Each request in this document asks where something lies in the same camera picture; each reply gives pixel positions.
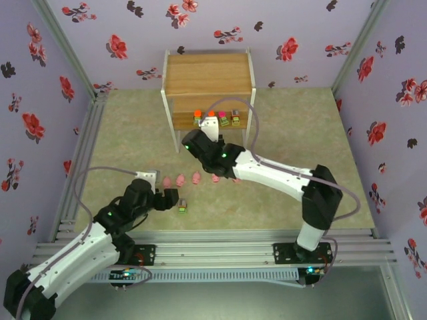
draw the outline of table surface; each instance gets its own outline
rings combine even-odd
[[[361,211],[335,222],[332,228],[374,227],[330,89],[259,89],[255,110],[260,118],[257,154],[301,168],[325,165],[339,184],[361,199]],[[252,121],[250,141],[255,131]],[[242,144],[240,130],[220,130],[220,133],[226,143]],[[188,203],[187,213],[179,214],[177,207],[152,211],[137,231],[299,229],[302,225],[301,203],[292,197],[251,181],[234,183],[223,178],[214,183],[199,161],[184,148],[176,153],[159,91],[110,93],[90,165],[135,171],[158,169],[161,179],[171,178],[173,187],[176,177],[184,174],[187,182],[179,188],[179,195]],[[191,183],[195,171],[201,173],[198,185]],[[131,176],[121,173],[92,171],[82,200],[96,214],[112,199],[123,195],[131,180]],[[345,195],[337,215],[354,207],[354,200]],[[80,210],[75,229],[83,230],[87,222],[87,215]]]
[[[165,77],[168,98],[197,95],[250,95],[247,53],[169,55]]]

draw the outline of pink toy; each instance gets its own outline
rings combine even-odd
[[[200,172],[199,172],[199,171],[196,171],[196,172],[193,174],[193,183],[194,183],[195,185],[198,185],[198,184],[199,184],[199,182],[200,182],[200,179],[201,179]]]
[[[214,183],[220,182],[220,177],[216,176],[215,173],[212,173],[212,181]]]
[[[172,186],[172,180],[169,177],[165,177],[163,179],[163,189],[171,189]]]
[[[178,175],[178,178],[176,178],[176,185],[177,187],[182,187],[184,183],[185,183],[185,177],[181,173],[180,175]]]

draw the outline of small colorful box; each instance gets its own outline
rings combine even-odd
[[[220,117],[220,124],[223,127],[224,125],[229,125],[230,122],[228,122],[226,113],[224,111],[218,112],[218,116]]]
[[[184,198],[178,200],[179,213],[187,213],[187,201]]]
[[[240,124],[240,115],[238,110],[232,110],[232,125]]]
[[[194,111],[194,117],[193,117],[193,125],[199,125],[199,122],[201,120],[201,111],[196,110]]]

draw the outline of wallpaper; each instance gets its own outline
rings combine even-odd
[[[251,48],[257,87],[331,87],[373,0],[47,0],[95,92],[159,89],[166,49]]]
[[[47,241],[89,96],[30,2],[3,3],[0,28],[3,301],[7,276]]]
[[[336,95],[374,221],[393,244],[414,319],[425,319],[427,294],[426,10],[423,0],[391,1]]]

